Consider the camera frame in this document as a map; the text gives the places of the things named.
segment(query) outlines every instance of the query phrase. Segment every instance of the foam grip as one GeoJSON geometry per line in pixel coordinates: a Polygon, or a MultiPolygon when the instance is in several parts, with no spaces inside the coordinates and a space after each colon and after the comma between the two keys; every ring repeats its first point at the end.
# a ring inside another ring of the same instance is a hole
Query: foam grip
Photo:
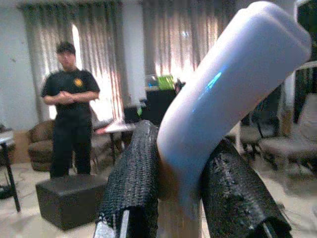
{"type": "Polygon", "coordinates": [[[129,237],[155,238],[158,228],[158,128],[142,121],[129,147],[114,166],[106,186],[97,223],[119,233],[124,210],[130,210],[129,237]]]}
{"type": "Polygon", "coordinates": [[[205,166],[201,192],[212,238],[261,238],[263,223],[277,236],[291,237],[291,227],[259,176],[228,141],[221,141],[205,166]]]}

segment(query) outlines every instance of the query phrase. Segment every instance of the man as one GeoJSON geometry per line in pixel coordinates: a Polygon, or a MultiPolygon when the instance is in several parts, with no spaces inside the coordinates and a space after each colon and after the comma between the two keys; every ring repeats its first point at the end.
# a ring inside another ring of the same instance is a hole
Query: man
{"type": "Polygon", "coordinates": [[[94,77],[76,67],[76,51],[69,42],[57,47],[63,70],[51,74],[43,87],[47,105],[56,105],[51,178],[68,175],[72,151],[79,174],[90,173],[91,111],[89,101],[99,97],[94,77]]]}

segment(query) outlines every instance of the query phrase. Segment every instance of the black shirt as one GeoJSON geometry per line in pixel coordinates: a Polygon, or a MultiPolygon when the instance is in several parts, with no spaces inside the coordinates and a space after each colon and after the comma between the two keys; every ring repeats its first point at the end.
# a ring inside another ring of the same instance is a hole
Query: black shirt
{"type": "MultiPolygon", "coordinates": [[[[46,80],[41,96],[56,96],[60,91],[74,94],[88,91],[100,92],[100,89],[91,73],[77,69],[72,72],[59,71],[51,74],[46,80]]],[[[56,110],[56,122],[71,122],[73,124],[91,123],[89,103],[57,104],[56,110]]]]}

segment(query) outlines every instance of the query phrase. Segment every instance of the short black hair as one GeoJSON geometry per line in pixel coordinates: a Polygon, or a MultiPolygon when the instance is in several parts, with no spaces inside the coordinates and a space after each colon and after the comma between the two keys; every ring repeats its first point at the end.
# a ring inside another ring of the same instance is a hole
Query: short black hair
{"type": "Polygon", "coordinates": [[[58,54],[62,54],[64,52],[70,52],[72,54],[76,54],[76,50],[75,50],[75,47],[72,43],[69,43],[68,41],[65,41],[65,42],[61,42],[57,48],[56,48],[56,52],[58,54]]]}

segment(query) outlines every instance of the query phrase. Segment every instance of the brown armchair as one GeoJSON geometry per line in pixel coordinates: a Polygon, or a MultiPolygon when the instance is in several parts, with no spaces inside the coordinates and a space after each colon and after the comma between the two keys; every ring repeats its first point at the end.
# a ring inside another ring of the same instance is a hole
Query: brown armchair
{"type": "Polygon", "coordinates": [[[28,154],[32,168],[36,171],[49,171],[53,152],[54,120],[39,123],[29,131],[28,154]]]}
{"type": "MultiPolygon", "coordinates": [[[[93,111],[92,113],[93,128],[96,125],[100,126],[96,114],[93,111]]],[[[29,131],[29,140],[31,143],[28,148],[28,154],[31,159],[32,168],[36,171],[45,172],[50,170],[53,152],[53,128],[54,120],[48,120],[39,123],[29,131]]],[[[119,134],[116,134],[114,139],[117,148],[120,148],[121,138],[119,134]]],[[[97,135],[93,132],[91,142],[91,159],[95,164],[96,172],[98,172],[98,157],[107,152],[107,149],[111,146],[111,140],[108,134],[97,135]]]]}

